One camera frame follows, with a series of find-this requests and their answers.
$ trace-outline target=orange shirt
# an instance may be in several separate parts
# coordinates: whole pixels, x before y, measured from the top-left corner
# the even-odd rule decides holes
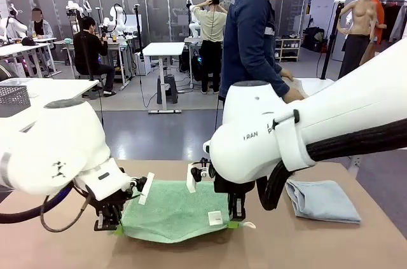
[[[372,0],[374,4],[376,5],[376,13],[377,13],[377,20],[379,24],[384,24],[384,8],[383,5],[379,0]],[[383,34],[383,29],[378,29],[376,27],[375,29],[375,35],[377,36],[377,43],[380,44],[382,42],[382,34]]]

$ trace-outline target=person in blue jacket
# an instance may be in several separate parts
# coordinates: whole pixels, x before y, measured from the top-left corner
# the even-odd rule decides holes
[[[282,80],[282,77],[293,80],[291,72],[275,62],[274,14],[269,0],[231,1],[224,34],[219,100],[224,101],[234,83],[249,80],[270,83],[287,103],[303,99],[298,90]]]

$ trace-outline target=basket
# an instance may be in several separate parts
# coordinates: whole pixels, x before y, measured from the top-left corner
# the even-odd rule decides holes
[[[26,86],[0,86],[0,118],[9,118],[30,106]]]

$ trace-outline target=green cloth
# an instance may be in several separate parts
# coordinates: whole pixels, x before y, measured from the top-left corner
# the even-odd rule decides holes
[[[223,223],[210,226],[208,212],[220,211]],[[145,205],[133,199],[122,218],[129,237],[171,244],[228,227],[228,195],[214,192],[212,182],[190,193],[185,181],[154,180]]]

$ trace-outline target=standing person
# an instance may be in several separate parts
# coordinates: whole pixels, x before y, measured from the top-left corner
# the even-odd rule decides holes
[[[31,18],[32,20],[30,21],[27,31],[29,37],[36,36],[38,39],[53,38],[51,25],[48,23],[48,21],[44,19],[43,11],[40,8],[35,7],[32,9]],[[41,51],[44,54],[48,70],[50,72],[53,72],[53,69],[50,67],[51,58],[50,54],[48,54],[48,50],[44,50],[44,48],[41,48]],[[32,58],[31,55],[29,56],[29,58],[30,61],[34,63],[34,59]]]
[[[383,5],[381,4],[380,0],[372,0],[372,2],[376,6],[376,15],[377,15],[375,38],[372,41],[370,41],[368,48],[364,52],[360,65],[365,64],[366,62],[375,57],[376,45],[379,45],[382,42],[383,30],[387,28],[387,25],[384,24],[385,13]]]
[[[213,73],[214,94],[219,93],[223,27],[228,14],[219,4],[219,0],[206,0],[193,8],[193,14],[201,23],[201,38],[203,40],[200,49],[202,58],[202,94],[208,92],[208,74],[210,72]],[[209,10],[201,10],[201,7],[204,6],[209,6]]]
[[[83,31],[75,34],[74,36],[74,49],[75,49],[75,67],[76,70],[82,75],[89,75],[88,67],[86,65],[85,51],[82,43],[82,36],[85,37],[85,45],[87,48],[87,55],[89,66],[92,74],[103,75],[106,74],[106,83],[104,84],[103,94],[105,97],[116,95],[113,91],[114,74],[113,66],[99,64],[99,54],[102,56],[107,55],[107,38],[99,39],[95,35],[96,22],[92,17],[83,17]]]
[[[270,83],[285,102],[303,99],[282,80],[293,80],[291,72],[275,62],[274,14],[269,0],[232,0],[224,35],[219,100],[225,100],[232,84],[248,80]]]

